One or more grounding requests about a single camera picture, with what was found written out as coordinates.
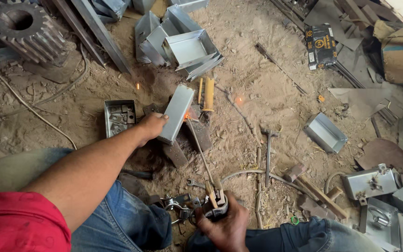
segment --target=red shirt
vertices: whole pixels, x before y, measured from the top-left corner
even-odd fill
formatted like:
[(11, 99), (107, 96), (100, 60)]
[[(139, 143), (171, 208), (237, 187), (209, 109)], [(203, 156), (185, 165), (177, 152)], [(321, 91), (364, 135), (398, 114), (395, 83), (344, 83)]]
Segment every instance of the red shirt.
[(71, 232), (53, 203), (36, 192), (0, 192), (0, 251), (70, 250)]

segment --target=cardboard box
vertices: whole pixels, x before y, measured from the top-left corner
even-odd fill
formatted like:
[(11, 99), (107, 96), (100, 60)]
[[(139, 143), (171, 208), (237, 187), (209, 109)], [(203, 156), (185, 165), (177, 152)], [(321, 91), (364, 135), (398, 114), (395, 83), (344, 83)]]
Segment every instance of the cardboard box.
[(309, 69), (315, 70), (337, 62), (334, 34), (330, 24), (306, 28)]

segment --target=sandy ground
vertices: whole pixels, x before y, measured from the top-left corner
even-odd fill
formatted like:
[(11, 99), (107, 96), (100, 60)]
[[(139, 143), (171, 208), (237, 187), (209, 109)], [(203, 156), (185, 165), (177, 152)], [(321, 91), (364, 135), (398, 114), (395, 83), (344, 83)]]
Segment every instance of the sandy ground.
[[(207, 9), (190, 13), (190, 16), (207, 30), (216, 46), (226, 57), (225, 60), (206, 76), (218, 75), (217, 81), (229, 88), (236, 97), (242, 99), (240, 106), (252, 119), (254, 125), (261, 125), (280, 130), (280, 135), (272, 139), (274, 149), (271, 154), (271, 170), (281, 175), (284, 170), (298, 162), (303, 162), (311, 171), (308, 178), (318, 187), (323, 188), (328, 175), (335, 171), (346, 173), (354, 171), (354, 157), (364, 155), (358, 144), (365, 144), (376, 138), (370, 120), (355, 120), (352, 111), (348, 117), (334, 113), (340, 106), (330, 87), (350, 88), (350, 83), (332, 70), (310, 71), (306, 64), (306, 49), (303, 34), (294, 26), (284, 27), (284, 15), (270, 2), (264, 0), (211, 0)], [(115, 41), (119, 44), (127, 60), (140, 76), (141, 88), (135, 89), (134, 80), (128, 74), (120, 77), (119, 71), (111, 63), (103, 69), (95, 62), (90, 64), (90, 72), (69, 92), (53, 102), (41, 106), (40, 111), (54, 125), (68, 134), (78, 147), (82, 147), (105, 138), (104, 100), (129, 100), (136, 102), (137, 117), (142, 116), (142, 108), (154, 102), (162, 105), (176, 88), (185, 82), (170, 68), (157, 68), (152, 64), (138, 64), (134, 58), (134, 23), (135, 19), (123, 18), (120, 22), (108, 25)], [(278, 64), (303, 88), (308, 95), (301, 95), (292, 85), (291, 80), (266, 60), (255, 48), (260, 42), (273, 55)], [(51, 96), (65, 84), (56, 84), (42, 77), (30, 74), (14, 64), (0, 64), (4, 75), (12, 87), (29, 103)], [(81, 74), (83, 62), (72, 76), (74, 80)], [(198, 89), (198, 80), (186, 83)], [(316, 101), (321, 94), (324, 103)], [(212, 150), (205, 153), (211, 173), (221, 178), (253, 163), (256, 142), (243, 118), (231, 106), (225, 95), (215, 89), (215, 112), (210, 118)], [(20, 107), (15, 97), (0, 83), (0, 111), (10, 112)], [(305, 122), (320, 111), (324, 113), (349, 137), (339, 154), (326, 154), (302, 131)], [(397, 126), (389, 125), (376, 115), (384, 138), (396, 142)], [(266, 162), (266, 136), (261, 136), (262, 166)], [(192, 196), (204, 197), (199, 188), (188, 188), (186, 180), (207, 179), (200, 156), (187, 144), (185, 135), (178, 138), (183, 146), (189, 164), (175, 169), (171, 164), (157, 174), (153, 181), (143, 181), (150, 194), (176, 196), (189, 192)], [(10, 153), (43, 147), (69, 147), (70, 142), (58, 132), (40, 121), (30, 112), (21, 112), (4, 118), (0, 128), (0, 147)], [(152, 148), (139, 149), (127, 161), (126, 168), (150, 170), (156, 166)], [(338, 178), (331, 185), (342, 186)], [(245, 202), (250, 210), (249, 228), (256, 228), (254, 213), (256, 197), (255, 175), (239, 175), (227, 180), (224, 188), (233, 191)], [(262, 221), (265, 228), (278, 227), (289, 220), (282, 210), (287, 204), (292, 208), (297, 193), (291, 187), (271, 181), (262, 197)], [(336, 202), (350, 212), (358, 212), (355, 205), (345, 195)], [(191, 224), (175, 225), (174, 243), (168, 250), (180, 251), (185, 240), (194, 230)]]

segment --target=wrench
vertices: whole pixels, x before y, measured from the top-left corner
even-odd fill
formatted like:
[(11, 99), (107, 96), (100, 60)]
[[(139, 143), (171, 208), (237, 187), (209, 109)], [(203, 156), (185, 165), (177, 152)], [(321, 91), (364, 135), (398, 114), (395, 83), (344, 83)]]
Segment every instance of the wrench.
[(195, 181), (193, 178), (188, 179), (188, 186), (198, 186), (198, 187), (201, 187), (203, 189), (206, 188), (204, 184)]

